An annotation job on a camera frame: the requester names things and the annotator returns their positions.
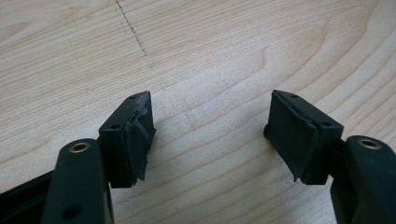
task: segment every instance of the hole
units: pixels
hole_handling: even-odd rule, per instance
[[[370,149],[380,149],[381,145],[379,145],[377,142],[372,141],[370,139],[359,139],[358,143],[361,144],[361,146],[370,148]]]
[[[71,206],[68,206],[66,209],[64,209],[64,212],[62,213],[62,218],[66,220],[71,220],[75,219],[82,213],[82,205],[81,204],[74,204]]]
[[[121,126],[121,125],[119,125],[119,124],[113,124],[113,125],[111,125],[110,128],[112,128],[112,129],[118,129],[120,126]]]
[[[72,153],[79,153],[87,150],[90,147],[89,143],[75,143],[73,146],[69,148],[69,151]]]

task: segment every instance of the light wooden surface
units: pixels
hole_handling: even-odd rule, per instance
[[[295,92],[396,148],[396,1],[1,1],[0,192],[152,94],[147,180],[112,190],[117,223],[334,223],[262,136]]]

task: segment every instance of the wood grain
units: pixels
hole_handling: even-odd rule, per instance
[[[117,223],[334,223],[262,129],[296,92],[396,148],[396,2],[1,1],[0,192],[53,169],[127,96],[151,91],[147,180]]]

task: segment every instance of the black plastic bracket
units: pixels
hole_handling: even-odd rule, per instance
[[[128,97],[99,129],[111,188],[144,180],[154,129],[149,91]]]
[[[264,135],[294,181],[323,185],[333,177],[338,223],[396,223],[396,155],[366,136],[341,139],[343,126],[301,97],[273,91]]]
[[[129,188],[145,178],[155,132],[149,91],[128,97],[97,140],[67,144],[53,172],[0,194],[0,223],[113,223],[108,183]]]

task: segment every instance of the clamp jaw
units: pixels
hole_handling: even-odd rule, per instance
[[[332,176],[338,223],[396,223],[396,155],[367,136],[341,139],[344,127],[306,100],[273,91],[264,135],[306,185]]]
[[[0,223],[114,223],[111,188],[144,180],[156,130],[149,91],[125,99],[99,129],[59,152],[54,171],[0,195]]]

